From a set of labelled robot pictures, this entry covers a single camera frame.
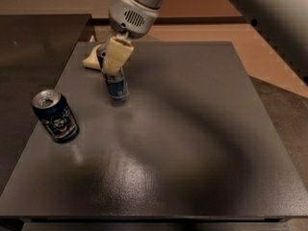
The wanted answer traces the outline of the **grey-white gripper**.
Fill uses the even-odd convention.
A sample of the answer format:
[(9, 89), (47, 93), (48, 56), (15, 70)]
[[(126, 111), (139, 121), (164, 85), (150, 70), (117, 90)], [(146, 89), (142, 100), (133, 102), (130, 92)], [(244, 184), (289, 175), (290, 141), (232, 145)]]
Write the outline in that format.
[(127, 62), (134, 46), (131, 39), (145, 36), (159, 11), (150, 9), (136, 0), (112, 0), (109, 8), (109, 19), (112, 29), (121, 33), (109, 38), (103, 70), (116, 75)]

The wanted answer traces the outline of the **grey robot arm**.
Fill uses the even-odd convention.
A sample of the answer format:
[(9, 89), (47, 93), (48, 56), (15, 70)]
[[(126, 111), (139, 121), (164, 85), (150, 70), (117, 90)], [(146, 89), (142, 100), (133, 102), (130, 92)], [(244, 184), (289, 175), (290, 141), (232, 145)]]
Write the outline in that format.
[[(109, 18), (116, 32), (145, 36), (167, 0), (111, 0)], [(308, 0), (171, 0), (171, 10), (189, 21), (238, 11), (256, 39), (237, 47), (252, 76), (280, 88), (307, 94)]]

